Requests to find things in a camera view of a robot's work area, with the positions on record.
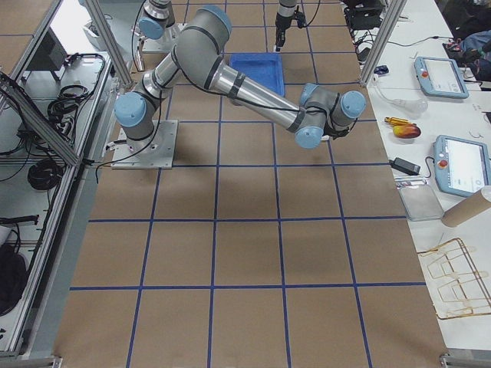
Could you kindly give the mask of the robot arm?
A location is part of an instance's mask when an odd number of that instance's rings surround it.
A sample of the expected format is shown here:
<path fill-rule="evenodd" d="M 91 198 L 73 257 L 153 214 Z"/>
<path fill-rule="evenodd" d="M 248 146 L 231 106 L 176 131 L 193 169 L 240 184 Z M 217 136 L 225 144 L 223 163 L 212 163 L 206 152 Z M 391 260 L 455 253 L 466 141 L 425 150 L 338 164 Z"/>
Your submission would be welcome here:
<path fill-rule="evenodd" d="M 317 147 L 323 136 L 337 139 L 351 132 L 367 106 L 362 93 L 351 90 L 340 94 L 306 84 L 299 103 L 294 104 L 226 63 L 222 51 L 231 33 L 231 21 L 221 8 L 204 5 L 197 10 L 170 53 L 143 75 L 133 91 L 117 98 L 114 114 L 128 140 L 151 140 L 157 131 L 153 115 L 179 77 L 285 128 L 304 149 Z"/>
<path fill-rule="evenodd" d="M 294 21 L 298 28 L 307 28 L 310 25 L 296 1 L 279 1 L 275 16 L 274 52 L 280 52 L 284 47 L 286 31 Z M 153 40 L 159 45 L 157 52 L 169 52 L 185 26 L 185 23 L 176 23 L 171 1 L 143 1 L 132 29 L 132 36 L 138 37 L 137 46 L 131 49 L 136 71 L 144 69 L 142 52 L 147 40 Z"/>

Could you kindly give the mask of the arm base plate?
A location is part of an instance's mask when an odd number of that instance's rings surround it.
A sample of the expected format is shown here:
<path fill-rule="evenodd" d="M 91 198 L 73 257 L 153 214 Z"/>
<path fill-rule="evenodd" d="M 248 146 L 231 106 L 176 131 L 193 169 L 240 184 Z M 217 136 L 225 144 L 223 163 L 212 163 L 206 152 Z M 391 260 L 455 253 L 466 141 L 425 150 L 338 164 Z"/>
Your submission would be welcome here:
<path fill-rule="evenodd" d="M 125 143 L 114 148 L 113 169 L 171 169 L 173 166 L 178 120 L 153 120 L 158 126 L 157 134 L 149 146 L 147 143 L 153 136 L 140 142 L 128 140 L 123 128 L 120 128 L 119 140 Z"/>

